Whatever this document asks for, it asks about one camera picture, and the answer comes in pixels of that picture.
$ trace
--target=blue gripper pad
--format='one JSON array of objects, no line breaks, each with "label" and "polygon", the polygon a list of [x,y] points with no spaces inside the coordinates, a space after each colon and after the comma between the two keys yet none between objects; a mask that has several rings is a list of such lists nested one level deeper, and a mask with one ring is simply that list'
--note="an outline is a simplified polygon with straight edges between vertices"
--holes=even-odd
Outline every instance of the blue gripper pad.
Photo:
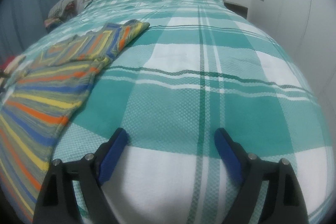
[{"label": "blue gripper pad", "polygon": [[216,130],[214,139],[217,151],[225,164],[229,176],[235,183],[242,184],[244,181],[242,166],[219,129]]},{"label": "blue gripper pad", "polygon": [[100,185],[103,185],[108,181],[114,171],[115,166],[120,158],[121,153],[123,152],[128,141],[128,135],[123,129],[119,136],[115,139],[113,145],[107,152],[105,158],[100,163],[99,168],[99,177],[98,182]]}]

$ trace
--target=white wardrobe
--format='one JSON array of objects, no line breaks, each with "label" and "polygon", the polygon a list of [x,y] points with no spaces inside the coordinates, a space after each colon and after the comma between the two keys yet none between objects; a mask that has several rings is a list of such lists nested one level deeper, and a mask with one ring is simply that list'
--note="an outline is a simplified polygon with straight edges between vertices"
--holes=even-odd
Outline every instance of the white wardrobe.
[{"label": "white wardrobe", "polygon": [[336,147],[336,0],[251,0],[247,19],[273,37],[301,69]]}]

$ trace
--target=pile of clothes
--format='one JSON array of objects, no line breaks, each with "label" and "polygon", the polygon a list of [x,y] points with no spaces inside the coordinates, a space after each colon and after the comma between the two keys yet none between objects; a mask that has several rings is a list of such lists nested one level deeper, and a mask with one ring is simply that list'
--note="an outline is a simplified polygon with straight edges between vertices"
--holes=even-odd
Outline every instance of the pile of clothes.
[{"label": "pile of clothes", "polygon": [[0,66],[0,93],[5,91],[6,79],[11,76],[12,72],[16,70],[25,58],[23,54],[16,57],[11,56],[6,60],[4,65]]},{"label": "pile of clothes", "polygon": [[77,0],[60,0],[51,8],[48,19],[44,21],[47,32],[51,32],[64,22],[77,15]]}]

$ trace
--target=striped blanket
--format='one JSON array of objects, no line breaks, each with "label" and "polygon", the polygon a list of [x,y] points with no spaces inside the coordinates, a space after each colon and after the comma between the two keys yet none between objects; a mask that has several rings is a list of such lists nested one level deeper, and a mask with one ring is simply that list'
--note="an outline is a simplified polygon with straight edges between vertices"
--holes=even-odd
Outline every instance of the striped blanket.
[{"label": "striped blanket", "polygon": [[[222,0],[94,0],[32,45],[25,64],[57,42],[130,19],[151,26],[96,78],[53,158],[80,159],[123,127],[130,142],[102,187],[120,223],[221,223],[238,192],[213,143],[224,127],[247,152],[290,160],[318,223],[334,183],[320,106],[283,49]],[[264,197],[265,185],[251,224]]]},{"label": "striped blanket", "polygon": [[86,100],[95,76],[149,23],[108,23],[55,44],[16,74],[0,110],[0,174],[14,208],[32,221],[41,184],[63,127]]}]

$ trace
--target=red cloth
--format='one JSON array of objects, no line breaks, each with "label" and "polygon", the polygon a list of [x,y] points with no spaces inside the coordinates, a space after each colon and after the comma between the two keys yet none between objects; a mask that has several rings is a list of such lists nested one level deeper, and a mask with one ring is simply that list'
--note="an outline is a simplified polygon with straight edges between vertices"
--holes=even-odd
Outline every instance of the red cloth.
[{"label": "red cloth", "polygon": [[12,62],[14,60],[14,58],[15,58],[15,56],[8,57],[6,62],[3,65],[0,65],[0,69],[4,70],[5,68],[7,68],[9,63]]}]

